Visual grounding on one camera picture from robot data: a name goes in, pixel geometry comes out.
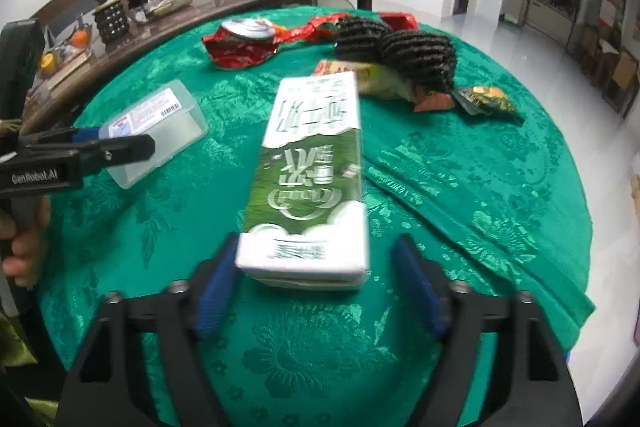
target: barcode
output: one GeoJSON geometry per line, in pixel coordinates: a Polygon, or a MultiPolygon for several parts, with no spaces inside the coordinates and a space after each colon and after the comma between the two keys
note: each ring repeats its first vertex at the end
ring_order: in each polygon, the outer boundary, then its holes
{"type": "Polygon", "coordinates": [[[167,116],[168,114],[171,114],[176,109],[180,109],[179,103],[174,103],[174,105],[167,107],[164,111],[161,111],[160,116],[167,116]]]}

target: floral pattern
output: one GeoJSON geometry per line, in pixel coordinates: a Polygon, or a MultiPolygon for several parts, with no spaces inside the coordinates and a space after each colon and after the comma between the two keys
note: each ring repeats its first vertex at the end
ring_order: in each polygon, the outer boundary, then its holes
{"type": "MultiPolygon", "coordinates": [[[[333,11],[296,7],[248,16],[294,27],[333,11]]],[[[205,23],[140,58],[76,122],[101,125],[179,78],[209,130],[128,190],[101,172],[82,190],[54,195],[51,254],[38,297],[67,368],[102,295],[156,293],[188,277],[227,232],[242,229],[279,81],[306,76],[332,57],[330,45],[301,43],[255,68],[217,70],[200,39],[219,24],[205,23]]],[[[358,293],[326,295],[278,291],[241,277],[222,328],[198,348],[232,425],[403,425],[440,348],[420,329],[391,266],[400,233],[410,233],[450,278],[478,291],[532,290],[562,347],[577,339],[593,307],[584,296],[591,222],[573,159],[515,78],[452,41],[456,84],[502,88],[525,117],[523,126],[361,100],[369,282],[358,293]]],[[[160,419],[177,425],[155,336],[144,335],[143,351],[160,419]]],[[[483,345],[480,361],[492,356],[483,345]]],[[[468,403],[483,398],[472,394],[468,403]]]]}

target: screw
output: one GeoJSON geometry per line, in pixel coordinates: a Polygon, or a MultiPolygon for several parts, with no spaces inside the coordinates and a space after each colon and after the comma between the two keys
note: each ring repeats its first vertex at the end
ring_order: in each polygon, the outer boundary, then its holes
{"type": "Polygon", "coordinates": [[[449,288],[451,288],[455,293],[471,293],[471,286],[464,281],[451,281],[449,283],[449,288]]]}
{"type": "Polygon", "coordinates": [[[169,285],[169,291],[171,293],[182,293],[189,289],[189,282],[185,280],[173,281],[169,285]]]}
{"type": "Polygon", "coordinates": [[[524,302],[530,304],[534,301],[533,293],[528,291],[522,291],[518,293],[518,297],[520,298],[520,302],[524,302]]]}
{"type": "Polygon", "coordinates": [[[120,292],[109,292],[104,296],[104,301],[107,304],[115,304],[122,301],[122,294],[120,292]]]}

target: black coiled object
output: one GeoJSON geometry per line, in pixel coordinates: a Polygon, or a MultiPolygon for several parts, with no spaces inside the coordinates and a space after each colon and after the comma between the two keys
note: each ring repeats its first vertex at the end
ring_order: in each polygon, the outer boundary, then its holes
{"type": "Polygon", "coordinates": [[[383,22],[346,16],[337,25],[335,56],[384,64],[426,89],[453,89],[456,49],[444,35],[420,30],[395,32],[383,22]]]}

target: green and white carton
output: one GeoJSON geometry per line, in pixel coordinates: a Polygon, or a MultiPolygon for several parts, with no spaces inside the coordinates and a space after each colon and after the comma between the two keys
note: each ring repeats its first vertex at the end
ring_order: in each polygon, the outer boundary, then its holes
{"type": "Polygon", "coordinates": [[[236,266],[281,287],[356,289],[366,281],[369,248],[353,72],[282,79],[236,266]]]}

